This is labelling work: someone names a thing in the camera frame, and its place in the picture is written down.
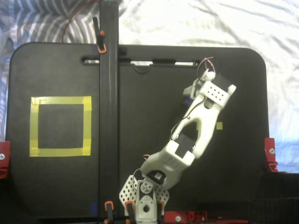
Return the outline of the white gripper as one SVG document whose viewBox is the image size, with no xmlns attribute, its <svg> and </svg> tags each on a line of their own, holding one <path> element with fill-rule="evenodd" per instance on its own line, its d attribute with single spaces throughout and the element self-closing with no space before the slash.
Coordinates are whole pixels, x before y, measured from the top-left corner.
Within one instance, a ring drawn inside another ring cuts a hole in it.
<svg viewBox="0 0 299 224">
<path fill-rule="evenodd" d="M 210 100 L 228 100 L 235 90 L 236 86 L 225 77 L 206 70 L 191 86 L 184 89 L 183 95 L 191 99 L 202 95 Z"/>
</svg>

